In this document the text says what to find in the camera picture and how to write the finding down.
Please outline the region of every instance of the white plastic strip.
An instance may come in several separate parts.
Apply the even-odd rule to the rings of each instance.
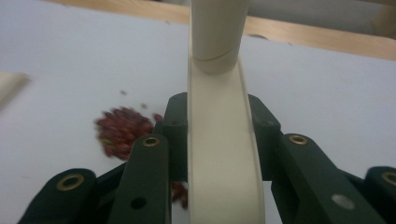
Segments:
[[[262,174],[241,63],[209,75],[190,52],[189,70],[190,223],[262,224]]]
[[[27,81],[22,73],[0,72],[0,109],[16,94]]]

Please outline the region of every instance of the white table surface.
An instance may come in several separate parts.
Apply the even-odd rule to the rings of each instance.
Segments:
[[[188,27],[36,0],[0,5],[0,71],[31,79],[0,111],[5,224],[54,175],[77,167],[102,175],[121,164],[102,152],[93,121],[120,105],[163,114],[168,98],[187,90]],[[248,92],[284,133],[310,136],[360,177],[396,167],[396,62],[257,37],[243,38],[241,57]],[[264,188],[267,223],[280,223]],[[174,206],[173,219],[185,223],[187,213]]]

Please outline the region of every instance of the wooden board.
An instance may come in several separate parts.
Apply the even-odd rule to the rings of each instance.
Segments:
[[[47,0],[68,6],[85,7],[161,21],[188,24],[187,7],[134,0]],[[330,49],[345,53],[396,61],[396,40],[373,35],[247,17],[245,35],[259,35],[270,40]]]

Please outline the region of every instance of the white plastic part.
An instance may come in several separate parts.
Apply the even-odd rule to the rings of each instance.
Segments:
[[[236,65],[249,0],[192,0],[192,57],[203,71],[217,74]]]
[[[23,73],[0,72],[0,109],[18,92],[27,80],[27,76]]]
[[[208,74],[193,61],[194,38],[190,33],[190,223],[262,224],[262,173],[241,63]]]

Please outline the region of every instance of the white cylinder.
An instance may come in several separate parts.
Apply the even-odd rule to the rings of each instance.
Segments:
[[[211,74],[233,69],[248,13],[249,0],[192,0],[192,58]]]

